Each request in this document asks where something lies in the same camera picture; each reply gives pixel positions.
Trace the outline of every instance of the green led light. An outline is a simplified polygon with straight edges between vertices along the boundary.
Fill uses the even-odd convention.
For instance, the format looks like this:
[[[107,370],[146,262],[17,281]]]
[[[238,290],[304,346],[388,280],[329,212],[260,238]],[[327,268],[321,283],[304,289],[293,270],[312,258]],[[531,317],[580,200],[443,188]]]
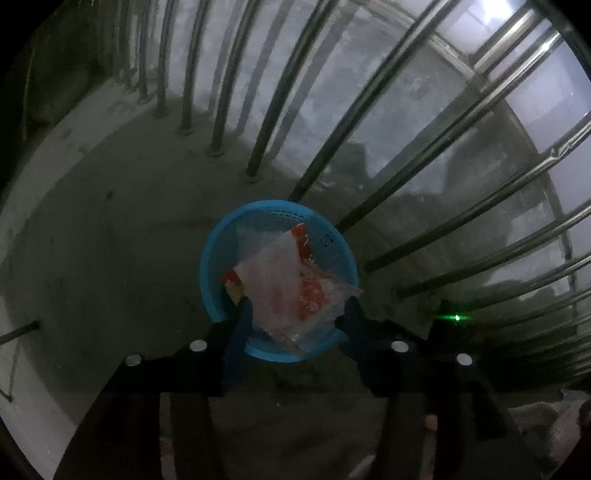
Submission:
[[[458,313],[454,314],[454,315],[437,315],[436,319],[439,320],[449,320],[451,322],[463,322],[465,320],[471,320],[472,318],[469,317],[468,315],[460,315]]]

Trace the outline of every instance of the transparent plastic wrap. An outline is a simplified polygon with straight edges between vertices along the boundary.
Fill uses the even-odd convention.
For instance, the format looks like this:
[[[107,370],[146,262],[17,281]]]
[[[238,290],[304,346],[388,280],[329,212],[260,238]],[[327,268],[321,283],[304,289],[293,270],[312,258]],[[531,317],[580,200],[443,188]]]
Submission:
[[[252,302],[253,325],[288,351],[311,351],[361,290],[319,269],[305,224],[287,232],[238,229],[240,262],[222,278],[232,301]]]

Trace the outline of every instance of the metal bolt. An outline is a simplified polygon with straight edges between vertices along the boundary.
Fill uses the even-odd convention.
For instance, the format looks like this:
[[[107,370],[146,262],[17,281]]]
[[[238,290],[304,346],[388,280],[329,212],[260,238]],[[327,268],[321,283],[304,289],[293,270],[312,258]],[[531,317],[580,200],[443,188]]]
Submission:
[[[392,342],[391,347],[396,353],[408,352],[408,343],[403,342],[402,340],[396,340],[395,342]]]
[[[192,352],[203,352],[207,349],[207,342],[205,340],[195,340],[189,345]]]
[[[456,357],[456,361],[464,367],[469,367],[470,365],[472,365],[472,357],[467,353],[460,353]]]
[[[142,357],[138,353],[133,353],[125,359],[125,365],[128,367],[137,367],[142,362]]]

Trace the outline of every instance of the blue plastic basket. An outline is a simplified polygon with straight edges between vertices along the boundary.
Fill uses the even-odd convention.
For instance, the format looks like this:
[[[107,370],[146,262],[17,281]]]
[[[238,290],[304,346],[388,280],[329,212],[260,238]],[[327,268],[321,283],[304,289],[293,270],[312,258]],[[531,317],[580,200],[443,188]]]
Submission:
[[[220,279],[239,261],[237,227],[287,232],[299,223],[306,224],[312,256],[318,267],[353,286],[359,285],[353,253],[343,236],[327,219],[307,207],[284,200],[249,203],[226,215],[209,234],[203,249],[199,286],[203,304],[213,322],[226,319]],[[341,338],[342,333],[334,328],[320,338],[318,345],[307,355],[298,356],[288,353],[264,332],[255,331],[246,346],[246,352],[271,362],[299,362],[318,355]]]

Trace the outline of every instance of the metal bar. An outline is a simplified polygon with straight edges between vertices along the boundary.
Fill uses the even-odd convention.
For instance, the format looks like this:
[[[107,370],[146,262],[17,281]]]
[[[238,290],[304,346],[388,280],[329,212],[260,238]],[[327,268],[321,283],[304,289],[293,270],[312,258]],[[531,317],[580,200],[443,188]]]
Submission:
[[[544,345],[541,346],[535,350],[530,350],[528,352],[518,352],[518,354],[516,355],[503,355],[503,359],[505,358],[529,358],[529,357],[535,357],[536,355],[540,355],[541,353],[546,353],[546,352],[551,352],[553,350],[558,350],[562,347],[565,346],[569,346],[572,345],[574,343],[578,343],[579,341],[583,341],[586,340],[588,338],[591,338],[591,333],[586,333],[584,335],[580,335],[580,336],[572,336],[569,337],[565,340],[561,340],[560,342],[557,343],[552,343],[551,345]]]
[[[24,327],[20,327],[20,328],[17,328],[16,330],[13,330],[10,333],[0,335],[0,346],[14,340],[15,338],[21,337],[26,333],[32,332],[33,330],[39,330],[39,328],[40,328],[39,322],[35,320],[34,322],[31,322],[28,325],[25,325]]]
[[[474,69],[488,75],[521,40],[542,21],[542,16],[525,4],[471,56]]]
[[[400,5],[393,2],[383,0],[352,0],[354,3],[368,9],[380,17],[384,17],[406,29],[409,29],[417,21],[407,11],[402,9]],[[458,72],[465,78],[471,80],[475,75],[472,65],[468,62],[465,55],[456,47],[451,45],[444,37],[437,32],[433,32],[431,37],[427,40],[429,45],[436,53],[450,63]]]
[[[133,4],[131,0],[121,0],[121,23],[119,25],[119,45],[121,46],[121,62],[123,63],[123,81],[125,90],[131,92],[131,67],[129,66],[129,16]]]
[[[151,0],[144,0],[142,11],[142,23],[139,30],[139,62],[138,62],[138,103],[146,103],[150,100],[148,96],[148,80],[146,78],[146,55],[148,54],[148,24],[150,23]]]
[[[525,293],[529,293],[531,291],[545,287],[546,285],[550,285],[561,278],[568,277],[570,274],[573,274],[574,272],[586,267],[589,264],[591,264],[591,252],[588,252],[582,257],[574,258],[570,262],[566,262],[559,267],[553,268],[548,273],[533,278],[532,280],[529,280],[520,286],[511,288],[509,290],[500,291],[498,293],[493,293],[487,297],[482,297],[481,299],[474,301],[454,304],[453,308],[454,310],[457,309],[459,312],[470,312],[472,310],[483,309],[485,307],[501,303],[502,301],[515,299],[517,297],[521,297]]]
[[[507,347],[511,348],[511,347],[514,347],[514,346],[517,346],[517,345],[520,345],[523,343],[531,342],[532,340],[538,340],[540,338],[550,336],[550,335],[556,336],[557,333],[564,332],[565,330],[579,327],[579,326],[584,325],[585,323],[589,323],[589,322],[591,322],[591,313],[577,317],[575,319],[570,318],[566,322],[559,323],[558,325],[554,325],[548,329],[539,330],[538,332],[534,332],[530,335],[527,335],[526,337],[518,339],[515,342],[504,343],[503,348],[507,348]]]
[[[300,178],[288,200],[292,202],[301,200],[377,99],[458,3],[457,0],[434,0],[417,18],[417,21],[392,49],[343,115]]]
[[[551,361],[561,360],[567,358],[569,355],[576,355],[577,353],[582,353],[585,350],[588,350],[591,347],[591,342],[586,341],[591,337],[591,335],[580,335],[574,336],[568,339],[568,341],[560,342],[558,346],[552,345],[551,348],[547,348],[541,352],[537,352],[533,355],[528,355],[527,357],[523,358],[519,361],[519,365],[527,365],[528,368],[535,368],[536,366],[540,366],[541,364],[546,364]],[[559,350],[560,348],[571,346],[574,347],[566,352],[555,352],[551,355],[543,355],[547,352],[553,352],[555,350]]]
[[[115,18],[113,19],[113,78],[115,83],[121,83],[121,12],[123,0],[116,0]]]
[[[195,22],[193,23],[193,31],[191,32],[191,43],[189,44],[189,54],[187,56],[187,69],[185,70],[185,84],[183,88],[183,105],[181,110],[181,127],[179,133],[188,135],[193,131],[193,90],[195,88],[195,70],[199,62],[199,47],[201,46],[201,39],[203,38],[203,31],[205,30],[205,20],[211,0],[201,0],[197,13],[195,14]]]
[[[503,320],[495,320],[486,323],[482,323],[483,328],[505,328],[510,327],[513,325],[518,325],[521,323],[529,322],[530,320],[534,320],[545,315],[549,315],[550,313],[557,312],[565,307],[570,307],[581,300],[591,297],[591,287],[588,287],[580,292],[575,292],[574,294],[568,295],[560,300],[555,301],[554,303],[550,303],[549,305],[545,305],[543,308],[538,310],[534,310],[532,312],[524,313],[523,315],[511,317],[508,319]]]
[[[517,173],[480,202],[467,210],[464,210],[446,223],[443,223],[442,225],[435,227],[433,230],[413,238],[408,242],[393,248],[389,252],[368,261],[365,265],[365,271],[371,273],[380,268],[386,267],[387,265],[390,265],[390,263],[432,244],[436,240],[450,234],[483,213],[489,211],[491,208],[509,198],[515,192],[521,190],[527,184],[531,183],[540,175],[549,171],[549,169],[565,159],[575,148],[585,141],[590,134],[591,115],[587,114],[563,138],[558,140],[548,150],[539,154],[535,166]]]
[[[553,28],[530,47],[516,65],[484,89],[480,98],[451,126],[426,146],[418,156],[403,166],[384,185],[372,193],[361,205],[354,208],[338,224],[341,232],[348,230],[376,207],[386,201],[402,186],[414,178],[439,155],[445,152],[474,124],[489,113],[495,105],[515,90],[562,43],[560,34]]]
[[[217,104],[216,119],[213,124],[212,143],[209,146],[209,154],[214,157],[223,154],[223,136],[226,131],[228,109],[230,107],[230,101],[232,100],[238,68],[242,61],[242,54],[244,53],[244,48],[246,47],[252,24],[254,23],[254,19],[261,4],[262,0],[248,0],[242,18],[240,19],[240,23],[238,24],[238,29],[236,30],[236,36],[234,37],[230,56],[228,57],[226,73],[224,74],[222,81],[220,99]]]
[[[306,22],[306,26],[301,31],[300,38],[298,38],[295,47],[291,52],[290,58],[287,60],[283,73],[281,74],[281,78],[277,83],[277,88],[271,99],[265,119],[262,122],[255,146],[252,149],[251,158],[248,161],[248,166],[246,168],[246,175],[248,177],[252,179],[256,177],[273,130],[277,125],[277,121],[285,106],[287,97],[296,82],[295,79],[304,64],[312,45],[318,37],[320,30],[338,3],[338,0],[318,0],[316,7],[314,7],[313,12],[310,14],[310,17]]]
[[[398,290],[398,294],[401,297],[410,297],[418,293],[433,290],[434,288],[440,288],[445,285],[449,285],[450,283],[464,280],[465,278],[473,277],[474,275],[482,273],[486,270],[490,270],[491,268],[502,265],[509,260],[514,260],[520,255],[544,245],[572,226],[577,225],[577,223],[583,221],[589,215],[591,215],[591,200],[586,201],[580,207],[572,211],[571,214],[569,214],[565,219],[555,220],[537,232],[526,236],[514,244],[508,245],[496,253],[482,258],[468,267],[459,268],[458,270],[439,275],[438,277],[431,278],[430,280],[400,288]]]
[[[162,35],[160,35],[160,48],[158,49],[158,69],[156,72],[156,114],[164,116],[166,114],[166,59],[168,57],[168,42],[170,40],[170,30],[173,24],[175,0],[167,0],[164,8],[164,19],[162,22]]]

